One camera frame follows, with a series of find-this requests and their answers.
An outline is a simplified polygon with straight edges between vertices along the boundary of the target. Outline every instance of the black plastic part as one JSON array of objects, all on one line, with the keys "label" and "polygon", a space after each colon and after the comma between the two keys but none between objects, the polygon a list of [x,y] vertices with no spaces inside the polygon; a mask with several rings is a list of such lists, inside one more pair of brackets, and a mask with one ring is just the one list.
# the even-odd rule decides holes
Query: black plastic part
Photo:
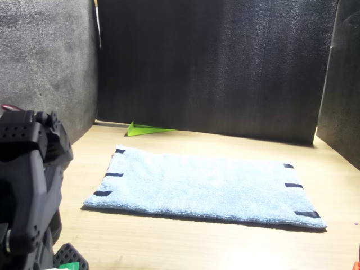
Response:
[{"label": "black plastic part", "polygon": [[0,149],[0,270],[53,268],[63,169],[73,159],[66,132],[55,112],[7,111]]},{"label": "black plastic part", "polygon": [[0,118],[0,161],[11,161],[33,150],[38,150],[41,157],[45,158],[48,139],[43,125],[31,121],[20,122],[18,115],[16,121],[9,123],[9,115],[19,113],[25,114],[22,111],[6,111]]},{"label": "black plastic part", "polygon": [[66,135],[63,125],[57,118],[56,112],[53,111],[51,114],[38,112],[36,113],[35,119],[43,124],[48,138],[44,165],[61,164],[65,169],[73,159],[73,151],[69,138]]},{"label": "black plastic part", "polygon": [[55,244],[57,240],[59,240],[60,233],[61,233],[61,217],[60,212],[57,210],[52,217],[50,224],[49,224],[51,235],[52,235],[52,241]]},{"label": "black plastic part", "polygon": [[58,268],[65,263],[79,262],[79,270],[89,270],[89,264],[72,244],[63,244],[54,256],[54,267]]}]

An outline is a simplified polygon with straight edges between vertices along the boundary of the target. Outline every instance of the orange object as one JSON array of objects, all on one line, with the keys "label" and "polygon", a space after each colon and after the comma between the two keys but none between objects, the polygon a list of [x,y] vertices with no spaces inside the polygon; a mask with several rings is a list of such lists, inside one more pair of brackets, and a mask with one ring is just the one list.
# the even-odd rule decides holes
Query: orange object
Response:
[{"label": "orange object", "polygon": [[355,262],[353,270],[360,270],[360,262]]}]

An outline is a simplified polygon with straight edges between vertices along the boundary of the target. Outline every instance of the black tape strip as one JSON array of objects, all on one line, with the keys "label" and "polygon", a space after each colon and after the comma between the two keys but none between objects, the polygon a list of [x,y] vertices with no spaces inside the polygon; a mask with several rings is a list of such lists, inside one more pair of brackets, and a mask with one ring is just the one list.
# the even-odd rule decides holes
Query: black tape strip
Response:
[{"label": "black tape strip", "polygon": [[301,187],[302,189],[304,189],[303,186],[300,184],[285,183],[285,187]]},{"label": "black tape strip", "polygon": [[292,165],[289,164],[289,163],[283,163],[283,166],[284,166],[285,168],[291,168],[291,169],[294,168],[294,166],[292,166]]},{"label": "black tape strip", "polygon": [[110,193],[112,193],[112,190],[107,190],[107,191],[95,191],[94,195],[98,196],[98,197],[106,197],[107,195],[109,195]]},{"label": "black tape strip", "polygon": [[115,153],[120,153],[120,154],[123,154],[126,150],[120,150],[120,149],[116,149],[116,152]]},{"label": "black tape strip", "polygon": [[303,215],[305,217],[311,217],[311,218],[319,218],[320,215],[316,211],[312,212],[300,212],[300,211],[294,211],[296,215]]},{"label": "black tape strip", "polygon": [[122,177],[124,174],[123,173],[106,173],[105,176],[118,176],[118,177]]}]

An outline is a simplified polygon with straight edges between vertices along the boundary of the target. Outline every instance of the microfiber towel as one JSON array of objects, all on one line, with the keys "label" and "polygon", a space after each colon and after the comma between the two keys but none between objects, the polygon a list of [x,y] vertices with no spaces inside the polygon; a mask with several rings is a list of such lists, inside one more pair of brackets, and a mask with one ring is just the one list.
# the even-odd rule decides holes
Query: microfiber towel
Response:
[{"label": "microfiber towel", "polygon": [[94,208],[323,229],[291,163],[151,154],[119,145]]}]

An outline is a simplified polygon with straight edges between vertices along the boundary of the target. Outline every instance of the green plastic wedge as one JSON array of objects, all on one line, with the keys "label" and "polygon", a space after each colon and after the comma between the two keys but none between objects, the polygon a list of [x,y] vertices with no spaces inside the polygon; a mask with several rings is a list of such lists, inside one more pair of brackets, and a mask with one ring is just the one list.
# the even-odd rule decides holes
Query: green plastic wedge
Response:
[{"label": "green plastic wedge", "polygon": [[151,127],[149,125],[135,125],[133,121],[128,127],[128,136],[144,135],[174,130],[175,129]]},{"label": "green plastic wedge", "polygon": [[58,268],[59,269],[68,269],[68,270],[79,270],[79,266],[80,266],[80,263],[76,262],[76,263],[62,264]]}]

